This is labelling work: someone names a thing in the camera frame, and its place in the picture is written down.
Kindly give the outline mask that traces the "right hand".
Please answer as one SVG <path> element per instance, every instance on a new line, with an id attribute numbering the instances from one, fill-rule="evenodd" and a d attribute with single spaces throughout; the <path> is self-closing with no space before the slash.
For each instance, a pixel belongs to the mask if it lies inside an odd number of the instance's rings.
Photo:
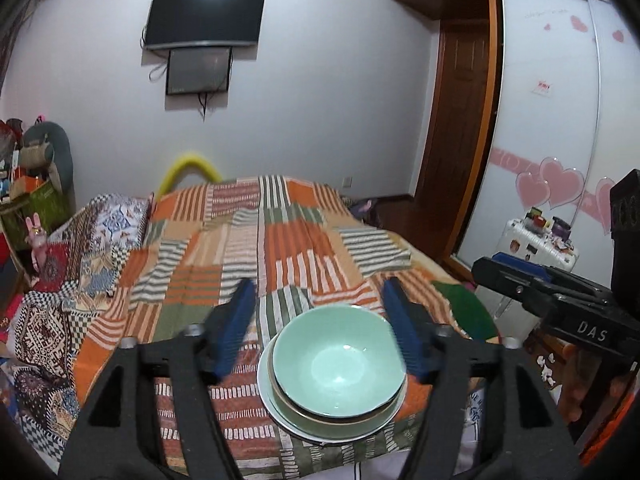
<path id="1" fill-rule="evenodd" d="M 577 422 L 582 416 L 582 400 L 591 387 L 601 359 L 574 344 L 564 347 L 563 356 L 565 366 L 558 409 L 566 422 Z"/>

